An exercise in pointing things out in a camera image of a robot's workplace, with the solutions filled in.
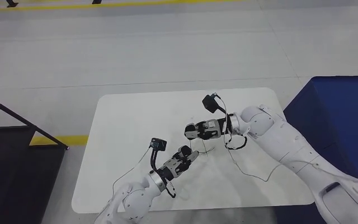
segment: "yellow floor line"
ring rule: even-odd
[[[118,3],[103,3],[103,4],[78,4],[66,6],[23,6],[19,4],[14,8],[0,8],[0,11],[21,11],[21,10],[76,10],[84,8],[98,8],[98,7],[124,7],[124,6],[150,6],[158,4],[197,4],[210,2],[241,2],[244,0],[163,0],[163,1],[149,1],[149,2],[118,2]]]
[[[88,141],[88,136],[55,136],[56,139],[60,140],[67,146],[85,146]],[[30,145],[46,145],[56,144],[44,136],[34,136],[31,140]]]

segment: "blue panel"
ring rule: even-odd
[[[284,114],[320,155],[358,178],[357,76],[312,78]],[[314,204],[275,207],[275,212],[279,224],[324,223]]]

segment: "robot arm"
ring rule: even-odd
[[[206,96],[205,108],[215,112],[217,94]],[[358,223],[358,179],[335,168],[319,155],[306,139],[286,120],[267,106],[250,106],[241,114],[226,114],[226,118],[209,120],[186,127],[185,136],[206,139],[232,135],[249,136],[268,155],[299,176],[311,190],[315,204],[327,223]]]
[[[168,182],[186,171],[199,155],[198,151],[193,152],[188,146],[182,146],[172,158],[157,169],[157,153],[165,151],[166,141],[153,138],[150,148],[153,148],[150,159],[153,170],[146,174],[142,182],[132,182],[121,186],[98,215],[95,224],[139,223],[150,210],[153,199],[161,192],[167,190],[173,198],[176,196],[168,190]],[[120,206],[123,206],[125,212],[118,212]]]

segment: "white table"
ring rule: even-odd
[[[169,159],[180,146],[189,145],[183,135],[188,123],[222,118],[217,111],[211,114],[201,101],[211,91],[158,92],[146,94],[106,95],[97,105],[84,153],[81,170],[72,198],[77,213],[99,212],[111,197],[114,180],[131,169],[147,150],[152,137],[165,139],[167,149],[159,152],[157,166]],[[216,90],[225,101],[228,111],[240,112],[250,105],[266,104],[283,115],[275,93],[268,88]],[[234,137],[234,145],[242,138]],[[290,170],[281,166],[264,183],[244,176],[232,163],[223,140],[205,141],[206,149],[190,169],[173,185],[177,198],[166,192],[154,199],[151,211],[211,209],[235,207],[281,206],[310,204],[313,198],[307,186]],[[199,139],[192,141],[194,150],[204,151]],[[250,174],[266,178],[277,165],[250,139],[247,146],[233,152],[241,168]],[[141,181],[151,170],[150,153],[129,175],[116,184]]]

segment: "white wire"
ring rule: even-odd
[[[112,184],[112,197],[111,199],[107,202],[107,204],[103,207],[103,209],[99,212],[99,214],[96,216],[95,220],[93,221],[93,224],[96,222],[96,220],[99,218],[100,215],[102,215],[102,213],[108,208],[108,206],[111,204],[111,202],[114,199],[114,185],[125,175],[127,175],[129,172],[131,172],[132,170],[134,170],[134,168],[136,168],[136,166],[138,166],[140,164],[140,162],[143,160],[144,156],[146,156],[147,152],[149,151],[150,147],[146,150],[146,152],[144,153],[144,155],[140,158],[139,162],[133,166],[130,170],[128,170],[125,174],[123,174],[122,176],[120,176],[118,179],[116,179],[113,184]]]
[[[271,172],[270,172],[270,174],[268,175],[267,179],[264,180],[263,178],[261,178],[261,177],[259,177],[259,176],[252,175],[252,174],[246,174],[245,172],[243,172],[243,171],[241,170],[240,166],[237,164],[236,160],[235,160],[235,159],[233,158],[233,156],[231,155],[230,150],[229,150],[228,152],[230,153],[231,159],[233,160],[234,164],[237,166],[237,168],[239,168],[239,170],[241,171],[241,173],[242,173],[243,175],[251,176],[251,177],[253,177],[253,178],[258,178],[258,179],[262,180],[263,182],[268,182],[268,180],[270,179],[271,175],[274,173],[274,171],[275,171],[279,166],[281,166],[281,165],[287,165],[287,164],[290,164],[290,163],[292,163],[292,162],[303,162],[303,163],[305,163],[305,164],[309,164],[309,165],[313,166],[313,167],[314,167],[315,169],[317,169],[317,170],[320,170],[320,171],[322,171],[322,172],[325,172],[326,174],[335,176],[335,177],[337,177],[337,178],[343,178],[343,179],[346,179],[346,180],[350,180],[350,181],[353,181],[354,183],[358,183],[358,179],[356,179],[356,178],[354,178],[354,177],[352,177],[352,176],[349,176],[349,175],[347,175],[347,176],[336,175],[336,174],[333,174],[333,173],[331,173],[331,172],[328,172],[328,171],[326,171],[326,170],[321,169],[320,167],[318,167],[318,164],[313,164],[313,163],[311,163],[311,162],[306,162],[306,161],[303,161],[303,160],[292,160],[292,161],[289,161],[289,162],[284,162],[284,163],[278,164],[277,166],[275,166],[275,167],[271,170]]]
[[[226,141],[225,141],[225,133],[226,133],[226,130],[227,130],[227,125],[228,125],[228,111],[227,111],[227,109],[226,109],[226,104],[225,104],[224,100],[222,100],[221,98],[219,98],[219,100],[223,103],[224,108],[225,108],[225,125],[224,125],[225,128],[224,128],[223,140],[224,140],[224,146],[225,146],[225,148],[226,148],[227,150],[229,150],[228,147],[227,147]]]
[[[285,164],[289,164],[289,163],[291,163],[291,162],[303,162],[303,163],[306,163],[306,164],[310,164],[310,165],[313,166],[315,169],[320,170],[320,171],[322,171],[322,172],[325,172],[326,174],[330,174],[330,175],[335,176],[335,177],[338,177],[338,178],[343,178],[343,179],[351,180],[351,181],[353,181],[353,182],[355,182],[355,183],[358,183],[358,179],[356,179],[356,178],[354,178],[354,177],[352,177],[352,176],[349,176],[349,175],[347,175],[347,176],[336,175],[336,174],[333,174],[333,173],[331,173],[331,172],[328,172],[328,171],[326,171],[326,170],[323,170],[323,169],[317,167],[318,164],[313,164],[313,163],[306,162],[306,161],[303,161],[303,160],[292,160],[292,161],[289,161],[289,162],[287,162],[287,163],[278,164],[277,166],[275,166],[275,167],[271,170],[271,172],[270,172],[270,174],[268,175],[268,177],[267,177],[266,180],[263,179],[263,178],[261,178],[261,177],[259,177],[259,176],[253,175],[253,174],[246,174],[244,171],[242,171],[242,169],[240,168],[240,166],[237,164],[237,162],[236,162],[236,160],[233,158],[233,155],[231,154],[229,148],[227,147],[227,143],[226,143],[226,141],[225,141],[225,132],[226,132],[227,125],[228,125],[228,111],[227,111],[226,104],[225,104],[224,100],[222,100],[220,97],[219,97],[219,100],[223,103],[224,108],[225,108],[225,130],[224,130],[224,137],[223,137],[223,139],[224,139],[224,146],[225,146],[225,148],[228,150],[228,152],[229,152],[229,154],[230,154],[230,157],[231,157],[231,159],[233,160],[234,164],[237,166],[237,168],[239,168],[239,170],[241,171],[241,173],[242,173],[243,175],[251,176],[251,177],[253,177],[253,178],[258,178],[259,180],[262,180],[263,182],[268,182],[268,180],[270,179],[271,175],[274,173],[274,171],[275,171],[279,166],[285,165]]]

